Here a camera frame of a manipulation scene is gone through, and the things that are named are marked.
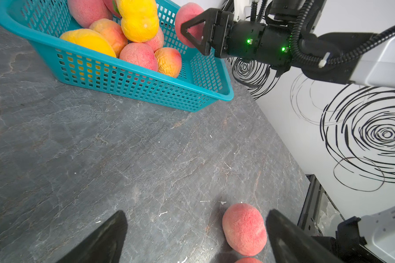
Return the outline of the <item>yellow pepper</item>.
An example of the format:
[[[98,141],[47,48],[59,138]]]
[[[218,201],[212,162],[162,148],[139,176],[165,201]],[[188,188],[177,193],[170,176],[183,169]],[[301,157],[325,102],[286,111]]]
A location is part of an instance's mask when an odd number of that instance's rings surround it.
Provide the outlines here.
[[[82,28],[67,31],[60,36],[60,39],[113,58],[117,57],[111,44],[101,34],[91,29]]]
[[[122,17],[122,31],[128,40],[144,43],[157,35],[159,17],[155,0],[120,0],[116,4]]]

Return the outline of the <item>orange peach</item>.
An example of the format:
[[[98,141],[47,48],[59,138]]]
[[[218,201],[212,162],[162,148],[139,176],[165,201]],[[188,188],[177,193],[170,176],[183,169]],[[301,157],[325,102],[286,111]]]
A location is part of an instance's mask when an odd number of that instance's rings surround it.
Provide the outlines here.
[[[155,53],[158,62],[158,72],[177,78],[182,69],[182,57],[178,50],[169,47],[158,49]]]
[[[128,45],[128,39],[124,35],[121,26],[112,20],[99,19],[93,22],[89,29],[101,34],[110,43],[117,58],[125,46]]]

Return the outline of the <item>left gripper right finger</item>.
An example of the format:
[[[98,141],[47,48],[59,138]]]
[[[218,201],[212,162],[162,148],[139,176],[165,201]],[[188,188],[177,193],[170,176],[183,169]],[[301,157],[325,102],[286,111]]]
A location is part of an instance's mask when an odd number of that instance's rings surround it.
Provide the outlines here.
[[[266,228],[278,263],[342,262],[276,209],[268,213]]]

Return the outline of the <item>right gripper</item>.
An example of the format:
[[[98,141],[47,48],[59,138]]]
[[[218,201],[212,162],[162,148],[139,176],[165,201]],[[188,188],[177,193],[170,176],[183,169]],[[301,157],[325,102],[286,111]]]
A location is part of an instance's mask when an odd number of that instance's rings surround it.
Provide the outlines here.
[[[232,14],[210,8],[180,8],[180,40],[208,56],[211,48],[217,58],[239,58],[270,65],[277,71],[291,68],[291,28],[241,20]]]

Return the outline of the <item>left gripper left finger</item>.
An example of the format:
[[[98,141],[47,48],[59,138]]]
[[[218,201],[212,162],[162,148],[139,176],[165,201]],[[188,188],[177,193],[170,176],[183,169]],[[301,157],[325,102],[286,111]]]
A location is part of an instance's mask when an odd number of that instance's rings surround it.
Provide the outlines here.
[[[118,210],[62,257],[60,263],[118,263],[128,230],[126,215]]]

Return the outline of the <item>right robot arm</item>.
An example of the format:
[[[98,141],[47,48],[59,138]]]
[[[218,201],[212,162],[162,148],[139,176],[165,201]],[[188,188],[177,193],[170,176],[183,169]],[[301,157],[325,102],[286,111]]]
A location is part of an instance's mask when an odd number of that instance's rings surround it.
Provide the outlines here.
[[[265,22],[211,8],[181,23],[181,34],[203,55],[291,67],[314,81],[343,84],[322,110],[320,136],[334,159],[339,185],[372,193],[395,184],[395,26],[380,34],[316,36],[323,1],[273,1]]]

